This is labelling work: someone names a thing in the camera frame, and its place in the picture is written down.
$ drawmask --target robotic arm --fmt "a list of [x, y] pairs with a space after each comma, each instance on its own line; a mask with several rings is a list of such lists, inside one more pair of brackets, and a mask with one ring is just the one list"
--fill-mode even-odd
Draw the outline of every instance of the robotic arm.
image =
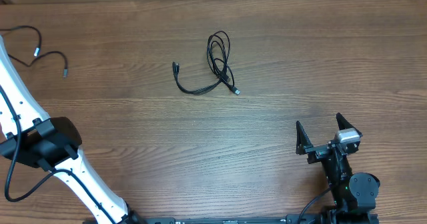
[[12, 164], [16, 161], [50, 172], [26, 196], [54, 175], [83, 201], [98, 224], [379, 224], [377, 215], [369, 212], [376, 206], [380, 181], [372, 174], [352, 173], [347, 155], [357, 152], [362, 133], [341, 114], [337, 114], [340, 130], [335, 138], [317, 147], [312, 145], [301, 123], [297, 121], [296, 153], [307, 154], [309, 164], [322, 163], [330, 188], [321, 196], [331, 191], [334, 197], [335, 205], [324, 207], [321, 213], [305, 214], [319, 196], [300, 214], [285, 217], [142, 219], [93, 170], [85, 158], [81, 137], [73, 123], [66, 117], [50, 117], [37, 104], [10, 62], [1, 36], [0, 90], [0, 122], [7, 138], [0, 144], [0, 155], [13, 160]]

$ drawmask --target wooden table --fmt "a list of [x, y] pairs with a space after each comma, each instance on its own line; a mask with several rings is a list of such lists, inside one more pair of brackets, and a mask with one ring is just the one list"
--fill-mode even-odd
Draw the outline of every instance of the wooden table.
[[[146, 217], [299, 213], [326, 188], [321, 165], [295, 154], [295, 122], [325, 144], [341, 112], [364, 134], [354, 172], [381, 180], [382, 223], [427, 218], [427, 0], [221, 0], [0, 6], [0, 26], [34, 25], [42, 53], [16, 64], [51, 116], [72, 120], [105, 182]], [[207, 38], [231, 38], [239, 96], [205, 62]], [[32, 31], [4, 36], [31, 60]], [[9, 161], [0, 159], [0, 186]], [[46, 173], [18, 166], [11, 194]], [[317, 203], [310, 212], [331, 203]], [[80, 223], [91, 214], [59, 180], [0, 198], [0, 223]]]

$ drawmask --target black cable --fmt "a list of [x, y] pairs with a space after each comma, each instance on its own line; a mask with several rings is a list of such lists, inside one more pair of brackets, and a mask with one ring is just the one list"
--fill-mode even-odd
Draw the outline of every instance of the black cable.
[[28, 196], [30, 196], [31, 194], [33, 194], [34, 191], [36, 191], [44, 182], [46, 182], [50, 177], [52, 177], [54, 174], [56, 173], [61, 173], [64, 172], [70, 176], [72, 176], [81, 186], [81, 188], [83, 188], [83, 190], [86, 192], [86, 194], [90, 197], [90, 199], [97, 205], [98, 209], [101, 210], [105, 216], [111, 221], [111, 223], [115, 223], [114, 219], [111, 217], [111, 215], [102, 207], [102, 205], [95, 199], [95, 197], [89, 192], [89, 190], [87, 189], [87, 187], [83, 184], [83, 182], [81, 182], [81, 180], [72, 172], [69, 170], [64, 170], [64, 169], [56, 169], [53, 170], [52, 172], [50, 172], [48, 175], [46, 175], [42, 180], [40, 180], [33, 188], [31, 188], [31, 190], [29, 190], [26, 194], [18, 197], [18, 198], [11, 198], [10, 194], [9, 194], [9, 188], [10, 188], [10, 184], [11, 184], [11, 180], [12, 180], [12, 174], [13, 174], [13, 170], [15, 168], [15, 164], [17, 162], [17, 157], [19, 155], [19, 149], [21, 148], [21, 142], [22, 142], [22, 129], [21, 129], [21, 123], [19, 121], [19, 116], [16, 114], [9, 98], [6, 95], [5, 90], [3, 89], [3, 87], [0, 85], [0, 94], [3, 96], [7, 107], [9, 108], [10, 112], [12, 113], [12, 117], [13, 120], [15, 120], [15, 124], [16, 124], [16, 128], [17, 128], [17, 142], [16, 142], [16, 148], [15, 148], [15, 152], [13, 153], [12, 156], [12, 162], [11, 165], [9, 167], [9, 171], [7, 172], [7, 177], [6, 177], [6, 183], [5, 183], [5, 197], [6, 200], [10, 201], [10, 202], [18, 202], [18, 201], [22, 201], [25, 198], [27, 198]]
[[18, 30], [18, 29], [23, 29], [23, 28], [30, 28], [32, 30], [35, 30], [37, 32], [38, 36], [39, 36], [39, 44], [36, 46], [35, 52], [34, 52], [34, 56], [36, 58], [34, 58], [34, 60], [32, 60], [32, 62], [30, 62], [30, 64], [26, 64], [24, 61], [21, 61], [20, 59], [12, 56], [10, 54], [7, 54], [7, 55], [11, 59], [14, 59], [15, 61], [19, 62], [20, 64], [22, 64], [22, 65], [24, 65], [26, 67], [31, 67], [35, 62], [37, 62], [38, 60], [40, 60], [40, 59], [42, 59], [42, 58], [44, 58], [44, 57], [46, 57], [46, 56], [48, 56], [50, 54], [54, 54], [54, 53], [59, 54], [64, 59], [63, 77], [66, 78], [67, 75], [68, 75], [68, 60], [67, 60], [67, 57], [65, 56], [64, 53], [62, 53], [60, 51], [49, 51], [47, 53], [39, 55], [39, 52], [40, 52], [40, 49], [41, 49], [41, 33], [40, 33], [40, 31], [37, 28], [29, 26], [29, 25], [21, 25], [21, 26], [10, 28], [10, 29], [0, 29], [0, 31], [15, 31], [15, 30]]
[[[226, 46], [224, 45], [224, 40], [218, 35], [220, 33], [223, 33], [227, 37], [228, 42], [228, 48], [226, 49]], [[213, 50], [214, 47], [218, 46], [221, 49], [222, 58], [214, 57]], [[235, 93], [236, 95], [240, 94], [240, 91], [235, 87], [234, 83], [234, 75], [232, 70], [230, 69], [230, 66], [228, 65], [228, 57], [230, 56], [230, 38], [228, 37], [227, 33], [224, 31], [217, 31], [213, 35], [209, 36], [209, 39], [207, 40], [207, 47], [206, 47], [206, 59], [207, 64], [209, 65], [209, 68], [215, 74], [218, 78], [218, 81], [210, 86], [200, 88], [194, 91], [188, 91], [185, 89], [181, 84], [179, 84], [178, 81], [178, 73], [179, 73], [179, 63], [176, 63], [175, 61], [172, 63], [172, 71], [173, 76], [175, 77], [176, 85], [178, 86], [179, 90], [181, 90], [184, 93], [187, 94], [193, 94], [193, 95], [203, 95], [205, 93], [208, 93], [215, 89], [220, 83], [224, 83], [228, 89]], [[221, 62], [223, 67], [222, 69], [218, 68], [217, 61]], [[233, 84], [230, 85], [230, 78], [227, 76], [227, 70], [230, 71], [230, 75], [232, 76]]]
[[335, 185], [328, 187], [325, 191], [323, 191], [322, 193], [320, 193], [317, 197], [314, 197], [307, 205], [306, 207], [304, 207], [304, 209], [302, 209], [300, 216], [298, 217], [298, 221], [296, 222], [296, 224], [300, 224], [301, 223], [301, 219], [302, 216], [304, 216], [304, 213], [316, 202], [318, 201], [320, 198], [322, 198], [325, 194], [327, 194], [328, 192], [330, 192], [333, 188], [335, 188]]

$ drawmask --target white robotic arm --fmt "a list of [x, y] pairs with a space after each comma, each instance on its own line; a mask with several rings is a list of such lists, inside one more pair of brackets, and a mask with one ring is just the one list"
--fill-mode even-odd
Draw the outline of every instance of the white robotic arm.
[[[0, 86], [2, 86], [6, 96], [9, 98], [12, 108], [15, 110], [19, 117], [23, 135], [26, 135], [30, 130], [36, 128], [36, 124], [44, 122], [52, 122], [49, 114], [34, 100], [28, 89], [22, 82], [20, 76], [13, 67], [4, 43], [0, 36]], [[3, 134], [8, 138], [8, 141], [0, 144], [0, 154], [10, 158], [11, 149], [14, 150], [12, 140], [17, 133], [16, 122], [9, 111], [9, 107], [6, 104], [5, 98], [0, 99], [0, 123], [2, 126]], [[66, 151], [73, 152], [69, 145], [64, 145], [63, 149]], [[52, 147], [41, 147], [36, 146], [33, 149], [37, 149], [36, 157], [43, 157], [43, 153], [49, 153]], [[32, 167], [38, 167], [45, 163], [46, 160], [51, 161], [50, 157], [45, 157], [43, 160], [37, 160], [37, 163], [26, 163]], [[85, 188], [93, 195], [97, 203], [89, 197], [87, 191], [84, 190], [83, 186], [79, 182], [67, 173], [60, 172], [54, 174], [57, 178], [62, 180], [71, 190], [83, 201], [87, 208], [93, 213], [94, 217], [99, 224], [122, 223], [122, 221], [128, 216], [128, 208], [126, 202], [118, 197], [114, 192], [102, 181], [99, 175], [95, 172], [89, 161], [83, 154], [83, 149], [78, 147], [77, 155], [68, 157], [65, 160], [56, 162], [53, 170], [65, 169], [72, 172], [85, 186]], [[109, 217], [99, 208], [101, 205], [109, 215]]]

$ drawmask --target wood grain surface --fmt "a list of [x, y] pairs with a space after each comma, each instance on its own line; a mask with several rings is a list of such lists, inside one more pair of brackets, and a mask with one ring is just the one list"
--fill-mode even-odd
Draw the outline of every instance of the wood grain surface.
[[[295, 154], [295, 122], [313, 143], [341, 112], [364, 137], [353, 171], [381, 180], [381, 223], [427, 219], [427, 0], [155, 1], [0, 7], [0, 26], [34, 25], [42, 53], [27, 69], [34, 98], [79, 129], [105, 182], [144, 217], [259, 217], [299, 213], [326, 188], [318, 164]], [[205, 62], [207, 38], [231, 38], [239, 96]], [[31, 31], [4, 36], [31, 60]], [[10, 162], [0, 159], [0, 186]], [[19, 165], [11, 194], [46, 173]], [[323, 198], [310, 212], [330, 204]], [[0, 198], [0, 223], [80, 223], [90, 212], [49, 180], [20, 203]]]

